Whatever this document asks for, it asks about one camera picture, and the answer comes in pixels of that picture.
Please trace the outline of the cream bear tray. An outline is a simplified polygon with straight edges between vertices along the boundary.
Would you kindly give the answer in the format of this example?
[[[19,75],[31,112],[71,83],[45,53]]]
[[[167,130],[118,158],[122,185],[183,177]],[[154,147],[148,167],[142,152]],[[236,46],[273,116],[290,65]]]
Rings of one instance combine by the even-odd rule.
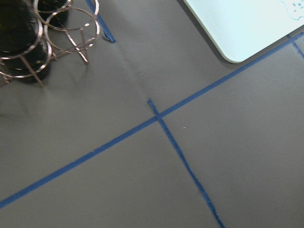
[[[220,54],[240,63],[304,24],[302,0],[187,0]]]

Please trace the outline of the dark wine bottle left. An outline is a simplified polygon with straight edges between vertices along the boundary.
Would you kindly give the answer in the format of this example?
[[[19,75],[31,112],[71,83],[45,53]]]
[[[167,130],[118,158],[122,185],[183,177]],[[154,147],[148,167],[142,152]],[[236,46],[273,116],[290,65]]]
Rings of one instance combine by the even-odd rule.
[[[0,75],[6,80],[39,83],[49,73],[51,47],[42,24],[26,0],[0,2]]]

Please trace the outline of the dark wine bottle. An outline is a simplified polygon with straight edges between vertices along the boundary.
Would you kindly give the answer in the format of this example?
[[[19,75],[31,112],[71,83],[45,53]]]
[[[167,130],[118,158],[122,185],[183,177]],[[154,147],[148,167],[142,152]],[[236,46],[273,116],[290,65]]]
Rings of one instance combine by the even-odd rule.
[[[52,16],[49,19],[49,25],[63,28],[69,16],[68,10],[65,10],[68,5],[67,0],[39,0],[38,11],[44,21],[47,21]]]
[[[26,0],[0,2],[0,75],[6,80],[39,83],[49,73],[51,47],[42,24]]]

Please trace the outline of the dark wine bottle right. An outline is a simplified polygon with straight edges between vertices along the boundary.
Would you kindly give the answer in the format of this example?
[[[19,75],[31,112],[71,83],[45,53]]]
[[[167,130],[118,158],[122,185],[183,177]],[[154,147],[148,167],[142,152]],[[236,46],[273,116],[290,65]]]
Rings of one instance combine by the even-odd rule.
[[[39,0],[38,11],[44,21],[47,21],[52,16],[49,19],[49,25],[63,28],[69,16],[68,10],[65,10],[68,5],[67,0]]]

